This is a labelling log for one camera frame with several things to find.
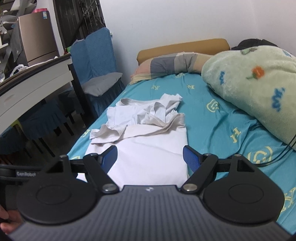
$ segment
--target label sticker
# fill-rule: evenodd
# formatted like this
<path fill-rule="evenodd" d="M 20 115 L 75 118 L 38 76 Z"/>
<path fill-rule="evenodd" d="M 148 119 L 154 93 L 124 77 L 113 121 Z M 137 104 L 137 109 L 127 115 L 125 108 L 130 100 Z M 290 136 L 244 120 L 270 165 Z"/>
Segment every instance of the label sticker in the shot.
<path fill-rule="evenodd" d="M 43 12 L 43 19 L 47 19 L 47 12 Z"/>

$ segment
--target white wall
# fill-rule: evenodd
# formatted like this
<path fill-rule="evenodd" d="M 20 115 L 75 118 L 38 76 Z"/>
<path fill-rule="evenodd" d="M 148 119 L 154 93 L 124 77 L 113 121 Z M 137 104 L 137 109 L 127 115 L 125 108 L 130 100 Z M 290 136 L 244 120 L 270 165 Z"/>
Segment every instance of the white wall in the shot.
<path fill-rule="evenodd" d="M 252 0 L 259 38 L 296 55 L 296 1 Z"/>
<path fill-rule="evenodd" d="M 62 56 L 64 54 L 64 49 L 63 49 L 61 37 L 59 35 L 59 30 L 57 28 L 57 20 L 55 17 L 53 0 L 37 0 L 36 8 L 47 8 L 47 10 L 49 11 L 50 21 L 52 23 L 52 30 L 54 32 L 54 38 L 57 43 L 59 54 L 60 56 Z"/>
<path fill-rule="evenodd" d="M 248 0 L 100 0 L 125 84 L 142 49 L 211 38 L 258 37 Z"/>

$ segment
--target gray cushion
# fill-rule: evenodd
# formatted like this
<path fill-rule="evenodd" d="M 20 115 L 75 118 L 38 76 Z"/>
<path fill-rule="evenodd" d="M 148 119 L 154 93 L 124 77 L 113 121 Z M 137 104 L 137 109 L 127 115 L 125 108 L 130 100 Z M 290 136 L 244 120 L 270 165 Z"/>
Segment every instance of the gray cushion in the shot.
<path fill-rule="evenodd" d="M 107 90 L 109 90 L 122 76 L 122 73 L 113 72 L 103 76 L 94 77 L 89 81 L 81 85 L 84 93 L 93 96 L 101 96 Z M 75 97 L 74 90 L 68 95 L 69 97 Z"/>

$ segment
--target white table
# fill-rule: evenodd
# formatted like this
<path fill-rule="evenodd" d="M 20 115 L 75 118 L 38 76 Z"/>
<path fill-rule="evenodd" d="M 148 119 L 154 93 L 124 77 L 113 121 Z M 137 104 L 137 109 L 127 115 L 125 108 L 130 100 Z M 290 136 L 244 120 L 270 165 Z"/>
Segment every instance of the white table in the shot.
<path fill-rule="evenodd" d="M 86 125 L 94 121 L 74 70 L 70 54 L 26 69 L 0 84 L 0 133 L 46 96 L 72 82 L 85 112 Z"/>

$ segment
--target tan headboard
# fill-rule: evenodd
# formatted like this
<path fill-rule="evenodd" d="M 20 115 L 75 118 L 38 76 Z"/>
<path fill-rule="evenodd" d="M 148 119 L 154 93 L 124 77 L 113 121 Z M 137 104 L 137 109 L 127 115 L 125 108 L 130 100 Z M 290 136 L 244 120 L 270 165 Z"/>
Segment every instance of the tan headboard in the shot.
<path fill-rule="evenodd" d="M 140 65 L 147 59 L 171 53 L 195 52 L 215 55 L 226 50 L 230 50 L 230 47 L 225 39 L 208 39 L 141 50 L 138 53 L 137 61 Z"/>

